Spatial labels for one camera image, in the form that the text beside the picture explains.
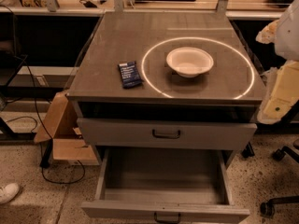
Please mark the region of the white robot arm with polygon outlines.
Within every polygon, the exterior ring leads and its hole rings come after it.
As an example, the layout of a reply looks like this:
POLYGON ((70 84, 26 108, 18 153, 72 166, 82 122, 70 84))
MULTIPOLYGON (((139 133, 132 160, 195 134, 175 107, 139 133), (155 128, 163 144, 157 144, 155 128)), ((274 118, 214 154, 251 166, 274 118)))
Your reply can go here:
POLYGON ((286 60, 280 68, 266 73, 266 95, 257 116, 263 124, 274 124, 299 101, 299 0, 294 0, 278 20, 266 25, 256 40, 273 43, 276 55, 286 60))

